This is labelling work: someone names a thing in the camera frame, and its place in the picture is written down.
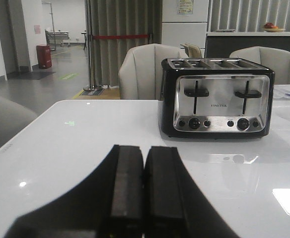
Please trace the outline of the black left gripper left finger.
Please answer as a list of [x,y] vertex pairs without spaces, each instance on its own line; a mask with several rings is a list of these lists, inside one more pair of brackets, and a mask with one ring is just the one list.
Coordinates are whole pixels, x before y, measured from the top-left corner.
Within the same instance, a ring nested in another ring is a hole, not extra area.
[[114,145],[83,181],[17,218],[6,238],[140,238],[143,157],[137,146]]

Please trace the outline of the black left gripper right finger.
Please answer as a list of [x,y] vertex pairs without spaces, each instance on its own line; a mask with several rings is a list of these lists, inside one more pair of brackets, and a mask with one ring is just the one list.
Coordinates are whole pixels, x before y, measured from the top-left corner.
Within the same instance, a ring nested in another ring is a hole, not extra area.
[[145,163],[145,237],[237,236],[195,184],[177,148],[151,147]]

